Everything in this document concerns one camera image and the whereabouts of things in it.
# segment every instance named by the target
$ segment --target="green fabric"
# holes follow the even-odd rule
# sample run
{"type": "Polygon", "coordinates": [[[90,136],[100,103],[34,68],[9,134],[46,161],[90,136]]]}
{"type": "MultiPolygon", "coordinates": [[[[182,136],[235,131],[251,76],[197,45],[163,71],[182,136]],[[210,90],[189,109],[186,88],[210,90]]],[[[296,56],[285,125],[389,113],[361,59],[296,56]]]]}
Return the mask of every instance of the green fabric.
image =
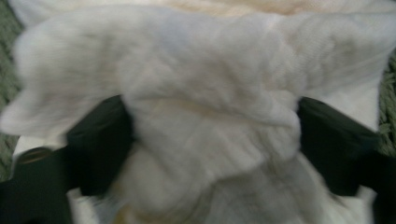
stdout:
{"type": "MultiPolygon", "coordinates": [[[[0,0],[0,112],[12,101],[20,89],[15,78],[11,49],[22,27],[17,22],[7,0],[0,0]]],[[[379,150],[396,156],[396,51],[389,60],[389,68],[384,73],[380,93],[380,133],[379,150]]],[[[18,138],[0,133],[0,181],[7,179],[12,150],[18,138]]]]}

